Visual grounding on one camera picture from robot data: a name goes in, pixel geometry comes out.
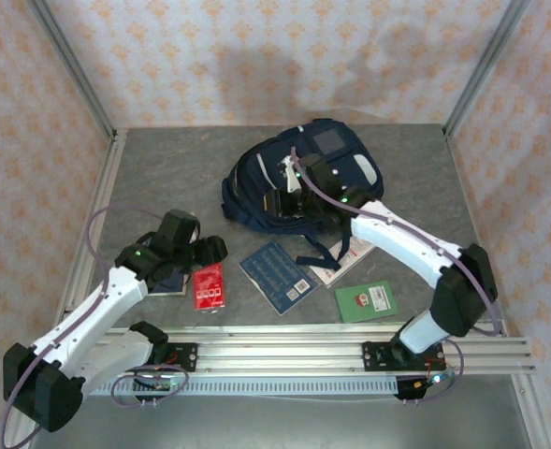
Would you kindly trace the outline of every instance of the orange patterned wall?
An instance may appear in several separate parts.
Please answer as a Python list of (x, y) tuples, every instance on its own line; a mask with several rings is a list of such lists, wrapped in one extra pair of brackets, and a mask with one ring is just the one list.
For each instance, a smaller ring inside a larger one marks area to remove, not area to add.
[(0, 1), (4, 351), (52, 326), (107, 139), (26, 2)]
[(50, 3), (113, 124), (141, 127), (442, 123), (509, 2)]
[(531, 4), (452, 148), (551, 400), (551, 0)]

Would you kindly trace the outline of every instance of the red card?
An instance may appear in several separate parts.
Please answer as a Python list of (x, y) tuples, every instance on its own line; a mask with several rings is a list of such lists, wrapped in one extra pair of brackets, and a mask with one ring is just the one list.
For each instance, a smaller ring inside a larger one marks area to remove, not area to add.
[(213, 264), (192, 274), (194, 307), (198, 311), (223, 307), (225, 291), (221, 264)]

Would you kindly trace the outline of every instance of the green book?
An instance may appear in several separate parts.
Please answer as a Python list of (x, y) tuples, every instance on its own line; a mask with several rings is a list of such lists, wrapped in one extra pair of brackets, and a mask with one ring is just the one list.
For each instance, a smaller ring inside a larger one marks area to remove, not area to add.
[(389, 283), (381, 281), (335, 291), (344, 323), (358, 323), (398, 313)]

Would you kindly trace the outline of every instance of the gray countertop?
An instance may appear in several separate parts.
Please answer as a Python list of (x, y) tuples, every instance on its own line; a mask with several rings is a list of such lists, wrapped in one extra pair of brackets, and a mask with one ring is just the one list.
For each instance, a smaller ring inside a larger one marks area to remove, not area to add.
[[(475, 241), (466, 202), (450, 152), (436, 124), (355, 125), (380, 167), (386, 206), (427, 232), (461, 246)], [(297, 325), (339, 323), (335, 289), (387, 280), (399, 306), (397, 315), (380, 319), (403, 322), (426, 309), (432, 290), (414, 272), (375, 249), (330, 289), (320, 285), (287, 314), (278, 315), (239, 267), (239, 262), (272, 239), (296, 255), (318, 255), (302, 237), (255, 233), (225, 219), (221, 181), (254, 144), (283, 130), (280, 126), (201, 127), (130, 130), (111, 202), (131, 203), (164, 213), (192, 212), (202, 236), (225, 239), (223, 262), (226, 307), (215, 314), (194, 310), (192, 288), (184, 297), (146, 297), (117, 326), (146, 320), (159, 327)], [(111, 212), (104, 224), (100, 253), (114, 260), (120, 250), (158, 226), (139, 212)], [(340, 236), (323, 236), (331, 245)], [(99, 281), (98, 273), (94, 284)]]

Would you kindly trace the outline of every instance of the navy blue backpack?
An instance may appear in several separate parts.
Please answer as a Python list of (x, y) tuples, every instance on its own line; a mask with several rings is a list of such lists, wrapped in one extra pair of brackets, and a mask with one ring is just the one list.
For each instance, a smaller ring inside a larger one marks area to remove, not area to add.
[(287, 184), (280, 162), (296, 147), (298, 157), (321, 154), (343, 185), (358, 186), (376, 198), (384, 194), (384, 181), (369, 151), (345, 123), (317, 119), (283, 131), (252, 147), (241, 156), (229, 176), (223, 180), (223, 212), (254, 231), (269, 234), (302, 235), (324, 259), (297, 258), (298, 265), (312, 265), (337, 270), (339, 260), (350, 245), (350, 235), (343, 233), (339, 256), (334, 259), (316, 235), (329, 232), (322, 220), (306, 217), (277, 217), (265, 211), (263, 196)]

